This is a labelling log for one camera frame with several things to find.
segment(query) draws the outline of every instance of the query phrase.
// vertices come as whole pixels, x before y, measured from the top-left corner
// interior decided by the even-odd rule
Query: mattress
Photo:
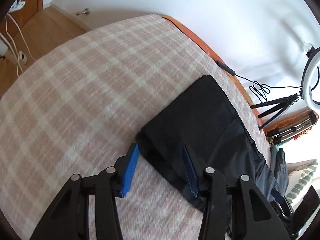
[[[31,66],[0,101],[0,208],[21,239],[73,173],[113,165],[149,120],[208,74],[269,165],[269,144],[233,81],[158,15],[93,30]],[[202,213],[142,157],[131,191],[116,201],[124,239],[197,239]],[[92,209],[89,220],[94,239]]]

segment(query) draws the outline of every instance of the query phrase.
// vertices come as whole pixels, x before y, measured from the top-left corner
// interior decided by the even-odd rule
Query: checkered bedspread
[[[22,240],[73,173],[113,165],[149,120],[207,74],[269,163],[269,144],[236,86],[160,16],[91,31],[30,67],[0,100],[0,208]],[[197,239],[201,212],[142,157],[117,206],[124,239]],[[90,231],[92,239],[91,211]]]

